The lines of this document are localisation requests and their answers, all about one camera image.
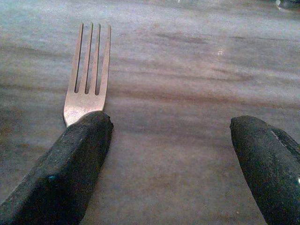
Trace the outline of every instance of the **fork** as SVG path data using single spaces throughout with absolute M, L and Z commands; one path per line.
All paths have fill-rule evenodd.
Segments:
M 83 37 L 83 23 L 80 24 L 63 112 L 67 129 L 0 205 L 0 225 L 79 224 L 85 214 L 113 129 L 110 117 L 103 112 L 111 26 L 108 26 L 98 94 L 100 24 L 88 88 L 92 33 L 93 24 L 81 81 L 77 82 Z

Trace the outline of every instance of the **table surface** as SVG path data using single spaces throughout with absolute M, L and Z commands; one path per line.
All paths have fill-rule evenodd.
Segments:
M 229 125 L 252 115 L 300 141 L 298 11 L 269 0 L 2 0 L 0 14 L 0 201 L 65 129 L 79 24 L 101 23 L 104 40 L 109 23 L 114 131 L 82 225 L 265 224 Z

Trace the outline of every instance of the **fork head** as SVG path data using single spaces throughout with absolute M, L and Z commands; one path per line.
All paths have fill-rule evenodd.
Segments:
M 99 61 L 99 44 L 100 44 L 100 24 L 97 28 L 97 40 L 95 44 L 94 59 L 91 74 L 89 74 L 90 65 L 90 49 L 93 34 L 93 24 L 90 26 L 89 39 L 87 50 L 84 57 L 81 81 L 78 82 L 78 72 L 80 64 L 80 54 L 83 37 L 83 23 L 79 26 L 79 37 L 73 57 L 72 72 L 69 79 L 69 86 L 64 106 L 64 121 L 66 126 L 77 122 L 82 116 L 94 112 L 102 111 L 105 104 L 105 97 L 108 85 L 108 71 L 111 45 L 111 26 L 108 26 L 107 39 L 105 43 L 105 52 L 102 65 L 102 75 L 100 83 L 100 91 L 97 94 L 98 80 L 98 61 Z M 90 76 L 90 87 L 87 85 L 88 77 Z

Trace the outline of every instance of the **marble surface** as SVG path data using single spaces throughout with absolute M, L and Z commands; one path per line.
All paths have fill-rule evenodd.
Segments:
M 300 142 L 298 11 L 269 0 L 2 0 L 0 14 L 0 201 L 65 129 L 79 23 L 109 23 L 115 128 L 82 225 L 265 224 L 229 125 L 248 114 Z

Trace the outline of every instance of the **rubber grip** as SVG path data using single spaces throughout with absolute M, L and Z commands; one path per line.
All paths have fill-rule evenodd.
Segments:
M 0 205 L 0 224 L 79 224 L 112 130 L 113 124 L 103 112 L 93 112 L 69 126 Z
M 251 116 L 231 120 L 246 182 L 269 225 L 300 224 L 300 146 L 285 131 Z

